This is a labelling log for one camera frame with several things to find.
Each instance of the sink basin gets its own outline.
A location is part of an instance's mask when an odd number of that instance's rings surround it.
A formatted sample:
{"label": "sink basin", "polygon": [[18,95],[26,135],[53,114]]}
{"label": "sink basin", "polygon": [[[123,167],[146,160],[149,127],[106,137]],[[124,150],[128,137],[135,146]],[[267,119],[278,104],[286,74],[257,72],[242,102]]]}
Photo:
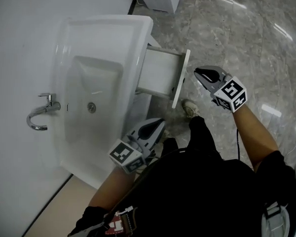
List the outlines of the sink basin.
{"label": "sink basin", "polygon": [[52,116],[60,164],[98,188],[113,168],[107,152],[125,129],[143,66],[152,20],[102,15],[63,22],[52,90],[62,108]]}

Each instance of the white drawer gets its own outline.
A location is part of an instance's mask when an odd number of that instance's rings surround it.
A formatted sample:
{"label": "white drawer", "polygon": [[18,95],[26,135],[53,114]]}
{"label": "white drawer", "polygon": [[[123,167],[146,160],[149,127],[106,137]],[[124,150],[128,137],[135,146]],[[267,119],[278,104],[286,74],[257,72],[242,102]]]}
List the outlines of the white drawer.
{"label": "white drawer", "polygon": [[137,90],[173,100],[172,108],[175,108],[189,56],[189,49],[186,53],[178,53],[148,46]]}

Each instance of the faucet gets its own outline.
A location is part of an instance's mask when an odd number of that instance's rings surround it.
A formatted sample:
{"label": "faucet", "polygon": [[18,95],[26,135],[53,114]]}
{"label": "faucet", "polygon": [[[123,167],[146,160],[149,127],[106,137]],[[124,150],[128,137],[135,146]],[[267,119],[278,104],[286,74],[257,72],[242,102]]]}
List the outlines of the faucet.
{"label": "faucet", "polygon": [[42,93],[38,95],[39,97],[47,97],[47,105],[41,106],[36,108],[33,112],[31,112],[27,118],[26,123],[28,126],[36,131],[46,131],[47,125],[35,125],[31,122],[31,118],[43,114],[43,113],[49,113],[60,110],[60,103],[55,102],[56,94],[50,94],[50,93]]}

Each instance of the gray marble floor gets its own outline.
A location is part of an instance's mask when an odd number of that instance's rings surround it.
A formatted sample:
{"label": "gray marble floor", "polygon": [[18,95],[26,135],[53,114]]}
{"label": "gray marble floor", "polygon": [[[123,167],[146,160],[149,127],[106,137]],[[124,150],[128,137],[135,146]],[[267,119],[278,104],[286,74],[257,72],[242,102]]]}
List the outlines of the gray marble floor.
{"label": "gray marble floor", "polygon": [[[296,0],[180,0],[175,14],[136,5],[153,19],[152,36],[163,48],[191,50],[180,99],[196,102],[224,159],[237,157],[236,127],[229,111],[211,103],[193,75],[217,65],[247,87],[248,105],[276,139],[288,164],[296,162]],[[262,109],[280,111],[278,117]],[[163,117],[180,147],[189,141],[180,106],[153,97],[150,117]],[[250,165],[241,142],[241,160]]]}

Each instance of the wire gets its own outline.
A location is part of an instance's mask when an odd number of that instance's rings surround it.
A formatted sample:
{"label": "wire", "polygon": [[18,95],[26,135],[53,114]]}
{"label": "wire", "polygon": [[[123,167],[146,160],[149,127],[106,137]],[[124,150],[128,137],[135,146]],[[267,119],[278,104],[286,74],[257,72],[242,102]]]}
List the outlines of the wire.
{"label": "wire", "polygon": [[237,148],[238,148],[238,160],[240,160],[239,131],[238,131],[238,129],[237,129]]}
{"label": "wire", "polygon": [[137,1],[137,3],[138,3],[139,5],[144,5],[143,3],[139,3],[138,0],[136,0],[136,1]]}

